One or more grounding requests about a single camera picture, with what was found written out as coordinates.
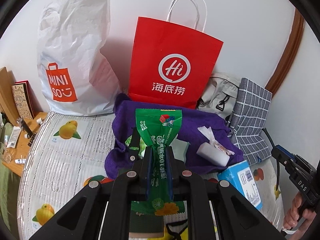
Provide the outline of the person's right hand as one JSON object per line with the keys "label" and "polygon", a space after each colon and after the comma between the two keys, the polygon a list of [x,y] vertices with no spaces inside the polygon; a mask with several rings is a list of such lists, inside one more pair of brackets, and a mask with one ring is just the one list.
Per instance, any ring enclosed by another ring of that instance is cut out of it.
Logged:
{"label": "person's right hand", "polygon": [[[299,208],[302,205],[302,194],[298,192],[295,198],[292,201],[292,206],[287,212],[286,216],[284,217],[283,227],[285,229],[295,228],[298,224],[298,220],[300,218],[299,215]],[[301,226],[298,228],[298,231],[305,232],[309,226],[311,225],[312,221],[316,217],[315,211],[311,211],[309,209],[305,209],[303,211],[302,217],[305,219]]]}

